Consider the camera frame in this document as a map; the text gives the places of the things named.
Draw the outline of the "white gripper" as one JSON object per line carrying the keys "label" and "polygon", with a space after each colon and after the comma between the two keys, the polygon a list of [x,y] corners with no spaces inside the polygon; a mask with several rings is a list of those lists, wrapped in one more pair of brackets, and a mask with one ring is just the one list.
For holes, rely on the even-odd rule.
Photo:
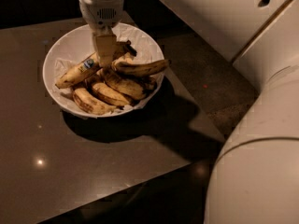
{"label": "white gripper", "polygon": [[79,0],[83,19],[93,31],[93,46],[101,67],[109,66],[117,48],[112,29],[122,16],[124,0]]}

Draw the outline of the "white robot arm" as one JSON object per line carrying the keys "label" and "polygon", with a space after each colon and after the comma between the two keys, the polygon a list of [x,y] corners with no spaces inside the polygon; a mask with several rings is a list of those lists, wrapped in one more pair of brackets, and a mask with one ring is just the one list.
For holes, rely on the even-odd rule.
{"label": "white robot arm", "polygon": [[[126,0],[150,14],[150,0]],[[259,95],[216,160],[206,205],[164,224],[299,224],[299,0],[158,0]]]}

